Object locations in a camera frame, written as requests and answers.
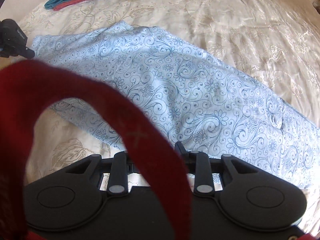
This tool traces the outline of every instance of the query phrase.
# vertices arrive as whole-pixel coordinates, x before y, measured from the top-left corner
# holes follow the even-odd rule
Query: gray rivet
[[[213,188],[209,185],[200,185],[197,187],[197,191],[200,193],[210,193],[213,191]]]
[[[109,188],[111,193],[122,193],[124,192],[124,187],[121,185],[113,185]]]

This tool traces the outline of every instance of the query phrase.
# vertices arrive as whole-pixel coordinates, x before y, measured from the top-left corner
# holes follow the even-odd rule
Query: red strap
[[[162,203],[175,239],[188,239],[191,191],[186,167],[171,145],[113,88],[34,60],[0,71],[0,236],[13,240],[27,235],[22,188],[33,128],[48,106],[64,98],[85,100],[119,133]],[[25,239],[39,240],[32,233]]]
[[[312,235],[306,234],[301,237],[299,237],[297,240],[316,240]]]

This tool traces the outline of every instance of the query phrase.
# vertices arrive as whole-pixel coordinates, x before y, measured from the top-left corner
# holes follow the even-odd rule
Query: bed
[[[320,126],[320,15],[309,0],[90,0],[57,12],[41,3],[19,25],[30,45],[36,35],[88,33],[119,21],[160,26],[207,50]],[[26,183],[90,154],[117,151],[47,109],[35,126]],[[129,183],[145,182],[133,175]],[[317,235],[320,183],[303,191],[308,208],[300,227]]]

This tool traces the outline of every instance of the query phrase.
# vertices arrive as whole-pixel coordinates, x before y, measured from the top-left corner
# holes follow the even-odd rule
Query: bedspread
[[[36,35],[88,33],[120,20],[157,25],[253,76],[320,126],[320,15],[309,0],[91,0],[58,12],[43,5],[19,22],[29,45]],[[29,182],[92,152],[106,154],[105,143],[52,110],[35,135]],[[317,192],[310,190],[303,224],[313,234]]]

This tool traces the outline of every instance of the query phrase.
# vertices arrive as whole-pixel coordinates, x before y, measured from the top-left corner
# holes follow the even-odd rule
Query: black mount
[[[212,159],[180,142],[175,150],[195,175],[191,239],[288,240],[304,234],[295,225],[307,202],[294,185],[232,155]],[[106,191],[99,190],[103,173],[110,173]],[[173,240],[151,188],[128,191],[131,173],[139,171],[126,152],[110,159],[90,155],[27,185],[30,230],[47,240]],[[219,173],[223,190],[214,190],[212,173]]]
[[[0,0],[0,8],[3,3],[4,0]],[[21,55],[32,59],[35,52],[26,46],[27,40],[27,36],[14,20],[5,19],[0,22],[0,57],[9,58]]]

